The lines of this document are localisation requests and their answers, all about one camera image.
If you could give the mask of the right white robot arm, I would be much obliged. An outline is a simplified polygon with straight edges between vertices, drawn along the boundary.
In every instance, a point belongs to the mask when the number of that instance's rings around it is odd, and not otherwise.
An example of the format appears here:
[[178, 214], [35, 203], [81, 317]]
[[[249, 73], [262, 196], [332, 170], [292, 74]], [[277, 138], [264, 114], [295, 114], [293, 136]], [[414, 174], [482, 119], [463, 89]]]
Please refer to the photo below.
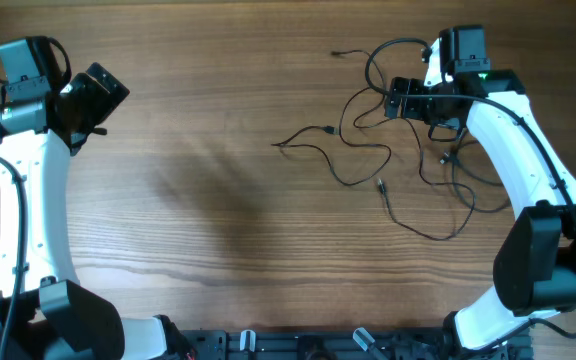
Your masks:
[[425, 78], [395, 78], [386, 114], [470, 133], [515, 216], [494, 260], [492, 287], [444, 325], [445, 355], [481, 357], [576, 310], [576, 179], [540, 130], [517, 75], [492, 68], [481, 26], [441, 31], [422, 58]]

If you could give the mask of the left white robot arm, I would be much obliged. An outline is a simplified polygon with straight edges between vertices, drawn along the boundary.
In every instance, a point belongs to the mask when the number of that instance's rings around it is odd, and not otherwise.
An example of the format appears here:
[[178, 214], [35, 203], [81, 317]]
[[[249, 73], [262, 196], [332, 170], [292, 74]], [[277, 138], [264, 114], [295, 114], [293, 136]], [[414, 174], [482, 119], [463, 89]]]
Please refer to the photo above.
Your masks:
[[46, 36], [0, 45], [0, 359], [192, 359], [166, 316], [120, 316], [79, 282], [69, 245], [71, 159], [128, 96], [99, 64], [74, 73]]

